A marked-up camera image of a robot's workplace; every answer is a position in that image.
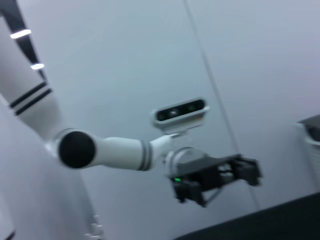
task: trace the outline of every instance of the white wall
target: white wall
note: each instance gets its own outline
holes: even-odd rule
[[[194,146],[236,152],[182,1],[19,1],[66,116],[101,137],[152,140],[151,110],[204,97],[211,111]],[[208,207],[178,204],[159,164],[150,172],[82,171],[109,240],[170,240],[256,211],[242,181]]]
[[[94,213],[79,172],[50,157],[3,104],[0,126],[0,194],[12,214],[14,239],[84,240]]]
[[[293,123],[320,112],[319,1],[188,3],[240,151],[261,162],[261,207],[314,193]]]

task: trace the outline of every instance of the ceiling light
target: ceiling light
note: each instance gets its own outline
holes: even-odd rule
[[[44,66],[45,66],[45,65],[42,64],[42,63],[37,63],[37,64],[35,64],[35,65],[32,65],[31,68],[32,68],[33,70],[38,70],[38,69],[42,69]]]
[[[10,36],[11,36],[12,39],[18,39],[18,38],[21,38],[21,37],[23,37],[25,35],[28,35],[30,33],[31,33],[31,30],[25,29],[25,30],[22,30],[22,31],[18,31],[18,32],[14,33],[14,34],[11,34]]]

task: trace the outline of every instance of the gray wall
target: gray wall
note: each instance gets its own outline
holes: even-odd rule
[[[205,126],[191,131],[193,146],[216,157],[236,152],[182,1],[19,2],[75,127],[152,140],[161,133],[151,110],[204,97],[211,111]],[[82,176],[109,240],[170,240],[257,210],[242,181],[206,209],[178,204],[161,164],[150,172],[99,166]]]
[[[261,162],[259,204],[314,193],[293,124],[320,111],[319,1],[188,3],[240,151]]]
[[[14,239],[84,240],[94,213],[80,173],[59,165],[2,103],[0,126],[0,194],[11,211]]]

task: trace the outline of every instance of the black joint cap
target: black joint cap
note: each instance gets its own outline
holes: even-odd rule
[[[93,161],[96,146],[89,135],[81,131],[73,131],[63,137],[58,152],[65,165],[73,169],[81,169]]]

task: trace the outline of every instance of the camera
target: camera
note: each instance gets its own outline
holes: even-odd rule
[[[185,132],[202,125],[209,106],[195,98],[159,108],[152,112],[152,123],[165,134]]]

